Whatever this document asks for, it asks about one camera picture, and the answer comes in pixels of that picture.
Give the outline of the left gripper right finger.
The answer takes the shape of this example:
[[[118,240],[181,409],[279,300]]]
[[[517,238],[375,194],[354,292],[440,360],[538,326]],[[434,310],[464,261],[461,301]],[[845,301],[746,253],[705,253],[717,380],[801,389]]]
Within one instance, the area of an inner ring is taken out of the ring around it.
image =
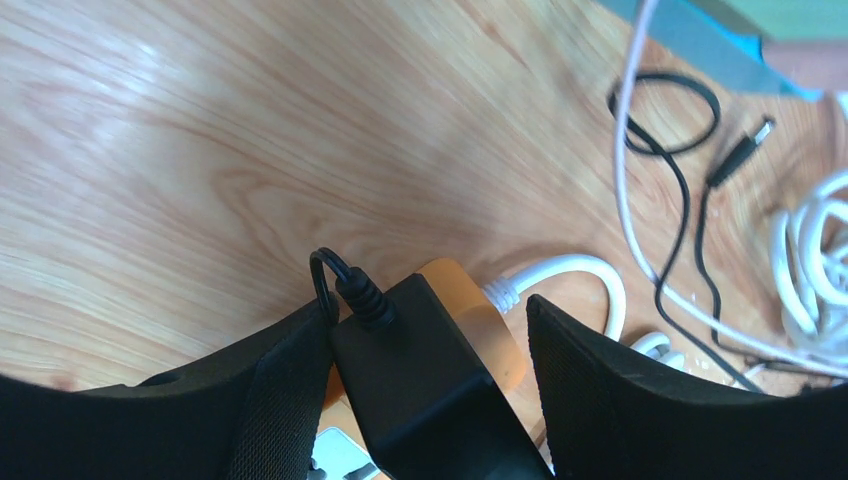
[[[560,479],[843,479],[847,389],[781,398],[675,370],[542,296],[528,340]]]

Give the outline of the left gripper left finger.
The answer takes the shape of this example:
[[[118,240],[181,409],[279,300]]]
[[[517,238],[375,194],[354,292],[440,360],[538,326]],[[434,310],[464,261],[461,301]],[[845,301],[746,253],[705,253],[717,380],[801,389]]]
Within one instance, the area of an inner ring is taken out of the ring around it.
[[[331,353],[316,303],[135,386],[1,380],[5,479],[304,479]]]

